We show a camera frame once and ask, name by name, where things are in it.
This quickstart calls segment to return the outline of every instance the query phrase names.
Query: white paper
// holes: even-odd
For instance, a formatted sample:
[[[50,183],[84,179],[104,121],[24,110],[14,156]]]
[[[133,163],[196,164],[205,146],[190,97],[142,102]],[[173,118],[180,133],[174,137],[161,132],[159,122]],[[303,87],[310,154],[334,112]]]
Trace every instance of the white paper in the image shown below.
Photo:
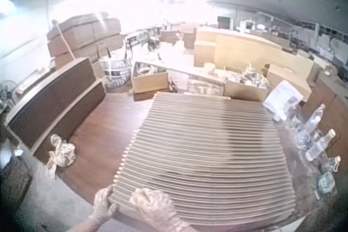
[[[303,99],[303,95],[300,94],[296,88],[294,88],[288,81],[283,80],[271,91],[263,102],[263,105],[274,114],[279,115],[281,119],[286,119],[287,117],[284,113],[284,106],[291,97],[295,97],[297,100],[294,105],[297,105]]]

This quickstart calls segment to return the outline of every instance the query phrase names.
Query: plastic bottle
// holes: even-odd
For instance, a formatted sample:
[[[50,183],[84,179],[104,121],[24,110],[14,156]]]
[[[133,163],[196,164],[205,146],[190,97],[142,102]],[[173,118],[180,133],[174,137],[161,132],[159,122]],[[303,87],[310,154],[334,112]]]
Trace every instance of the plastic bottle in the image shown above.
[[[317,128],[321,118],[316,116],[306,123],[306,128],[303,128],[295,136],[295,143],[300,149],[307,149],[306,143],[310,141],[310,134]]]
[[[304,129],[308,128],[307,125],[310,124],[310,121],[313,120],[314,118],[316,118],[317,116],[319,116],[320,118],[322,118],[322,116],[324,115],[324,109],[325,109],[325,105],[324,103],[322,103],[311,115],[311,117],[309,118],[309,120],[306,122],[306,124],[303,126]]]
[[[327,172],[327,171],[337,172],[338,171],[338,166],[339,166],[340,162],[341,162],[341,157],[340,156],[328,158],[327,162],[325,162],[322,165],[321,171],[322,172]]]
[[[335,187],[335,179],[331,172],[324,173],[318,180],[318,189],[322,194],[332,191]]]
[[[306,158],[309,161],[313,161],[316,157],[319,156],[320,153],[322,153],[336,135],[335,131],[333,129],[329,130],[329,132],[322,138],[317,141],[317,143],[307,150],[306,152]]]

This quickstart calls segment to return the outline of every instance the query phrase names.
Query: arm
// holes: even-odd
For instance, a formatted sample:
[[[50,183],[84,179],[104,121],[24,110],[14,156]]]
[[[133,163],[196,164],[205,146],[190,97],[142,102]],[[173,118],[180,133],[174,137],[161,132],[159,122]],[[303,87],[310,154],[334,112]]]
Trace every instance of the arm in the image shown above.
[[[136,189],[130,202],[160,232],[197,232],[177,215],[173,201],[163,191]]]
[[[69,230],[69,232],[96,232],[114,213],[118,206],[110,205],[109,196],[113,191],[113,186],[110,185],[105,189],[99,190],[94,197],[94,211],[84,222],[78,224]]]
[[[68,232],[96,232],[100,227],[101,225],[97,221],[87,218],[84,222],[69,229]]]

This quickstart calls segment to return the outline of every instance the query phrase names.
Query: concrete floor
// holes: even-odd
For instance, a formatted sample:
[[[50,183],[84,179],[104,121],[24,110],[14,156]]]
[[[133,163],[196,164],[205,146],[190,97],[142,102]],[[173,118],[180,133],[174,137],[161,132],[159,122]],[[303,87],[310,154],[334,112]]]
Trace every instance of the concrete floor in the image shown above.
[[[93,212],[93,206],[74,193],[63,181],[47,177],[46,167],[33,158],[25,148],[23,158],[33,173],[33,180],[15,214],[15,221],[21,225],[18,231],[67,231]],[[99,231],[138,230],[111,220]]]

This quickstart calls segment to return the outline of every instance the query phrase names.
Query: hand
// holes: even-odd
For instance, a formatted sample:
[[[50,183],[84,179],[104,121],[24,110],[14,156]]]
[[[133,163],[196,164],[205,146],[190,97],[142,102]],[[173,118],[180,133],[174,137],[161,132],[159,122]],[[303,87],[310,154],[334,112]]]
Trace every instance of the hand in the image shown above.
[[[113,186],[110,185],[96,193],[94,197],[94,211],[89,218],[92,218],[99,224],[103,224],[112,218],[113,214],[116,213],[119,208],[115,203],[110,206],[108,197],[111,195],[112,191]]]
[[[173,201],[163,191],[136,189],[129,201],[161,232],[180,232],[189,226],[177,216]]]

